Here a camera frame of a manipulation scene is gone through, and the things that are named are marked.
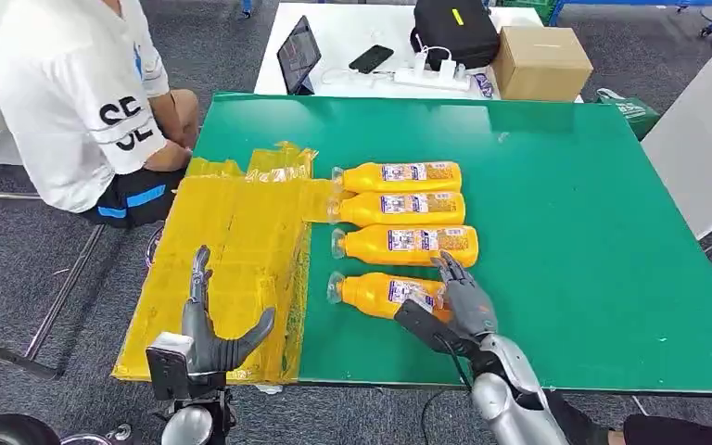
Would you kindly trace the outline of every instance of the plastic bottle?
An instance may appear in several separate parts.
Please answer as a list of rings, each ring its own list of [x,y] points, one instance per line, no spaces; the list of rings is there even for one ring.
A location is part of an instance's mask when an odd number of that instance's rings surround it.
[[[370,225],[356,232],[332,233],[332,255],[372,264],[432,266],[446,250],[465,267],[478,257],[477,231],[467,225]]]
[[[367,162],[343,171],[332,170],[332,180],[350,192],[459,192],[460,166],[454,162],[375,164]]]
[[[443,302],[443,290],[440,281],[378,272],[345,277],[334,272],[329,277],[326,296],[330,303],[342,301],[367,315],[389,320],[394,318],[406,299],[413,299],[440,320],[448,322],[451,312]]]
[[[465,201],[459,192],[362,193],[329,203],[331,223],[360,227],[372,224],[462,224]]]

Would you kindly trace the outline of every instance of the smartphone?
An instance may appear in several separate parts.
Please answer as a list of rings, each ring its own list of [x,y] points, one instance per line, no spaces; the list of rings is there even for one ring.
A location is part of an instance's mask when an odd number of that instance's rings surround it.
[[[356,57],[356,60],[353,60],[348,65],[348,68],[357,70],[361,74],[369,74],[378,68],[378,65],[386,61],[387,58],[391,57],[392,54],[394,54],[393,50],[377,44],[365,51],[361,56]]]

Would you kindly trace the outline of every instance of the yellow plastic wrap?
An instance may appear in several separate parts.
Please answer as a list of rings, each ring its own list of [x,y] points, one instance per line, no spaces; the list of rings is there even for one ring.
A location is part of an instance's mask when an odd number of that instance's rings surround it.
[[[149,380],[146,346],[162,331],[181,330],[192,259],[205,244],[211,250],[209,310],[217,336],[241,337],[264,308],[276,308],[272,333],[228,373],[228,382],[287,383],[298,377],[310,249],[304,213],[311,202],[324,200],[310,195],[314,155],[289,143],[256,149],[246,174],[230,160],[193,159],[113,376]],[[328,193],[324,186],[317,189]]]

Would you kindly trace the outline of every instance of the robotic hand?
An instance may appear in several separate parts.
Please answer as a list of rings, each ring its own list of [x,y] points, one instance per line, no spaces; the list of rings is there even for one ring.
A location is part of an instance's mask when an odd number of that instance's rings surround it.
[[[274,308],[269,308],[241,338],[214,334],[209,316],[209,256],[209,248],[201,246],[193,259],[181,335],[163,332],[146,348],[154,396],[172,401],[166,414],[158,413],[168,422],[162,445],[225,443],[235,426],[225,373],[241,366],[274,325]]]
[[[452,318],[444,324],[414,301],[395,315],[403,327],[438,352],[470,360],[471,397],[501,445],[568,445],[523,351],[497,333],[487,293],[449,253],[434,259],[446,285]]]

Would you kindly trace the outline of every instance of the green tabletop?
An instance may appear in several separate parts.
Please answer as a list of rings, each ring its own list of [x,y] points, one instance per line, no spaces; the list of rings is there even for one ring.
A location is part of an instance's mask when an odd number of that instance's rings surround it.
[[[545,387],[712,392],[711,264],[616,108],[221,94],[195,155],[246,167],[281,140],[320,152],[315,177],[370,160],[459,162],[479,235],[471,272]],[[333,271],[434,270],[334,260],[331,231],[312,228],[299,380],[457,384],[449,357],[325,298]]]

